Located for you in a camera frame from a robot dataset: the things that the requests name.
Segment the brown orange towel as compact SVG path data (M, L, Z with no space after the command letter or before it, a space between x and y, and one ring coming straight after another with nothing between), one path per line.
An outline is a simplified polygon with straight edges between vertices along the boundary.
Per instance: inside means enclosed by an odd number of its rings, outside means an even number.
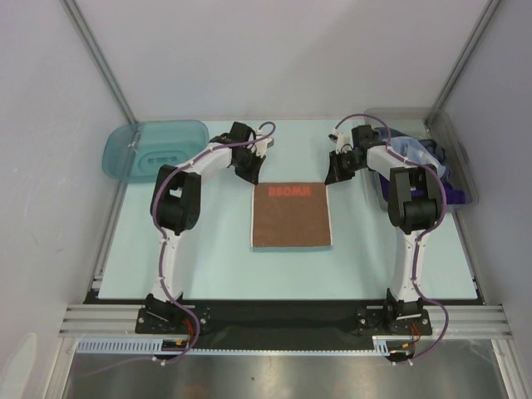
M309 252L333 246L328 190L319 182L259 183L254 187L251 249Z

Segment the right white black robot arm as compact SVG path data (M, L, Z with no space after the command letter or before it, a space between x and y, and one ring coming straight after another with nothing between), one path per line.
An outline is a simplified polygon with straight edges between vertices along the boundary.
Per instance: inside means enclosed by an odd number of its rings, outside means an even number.
M445 189L434 166L399 154L389 140L379 140L370 125L353 128L351 137L335 127L328 137L335 149L329 153L327 185L350 180L363 169L388 180L387 214L396 228L397 246L382 323L390 333L403 333L423 318L422 262L431 231L445 217Z

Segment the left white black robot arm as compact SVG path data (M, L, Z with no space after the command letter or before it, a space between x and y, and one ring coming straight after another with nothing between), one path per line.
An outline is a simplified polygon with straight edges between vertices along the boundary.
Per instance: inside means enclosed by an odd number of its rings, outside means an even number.
M197 316L180 303L183 289L177 281L177 255L184 234L200 218L202 184L220 171L232 167L242 180L256 185L266 152L273 146L276 125L266 121L257 130L234 122L228 132L217 135L195 157L159 169L150 216L160 233L157 275L145 309L166 333L175 332L184 320L198 322Z

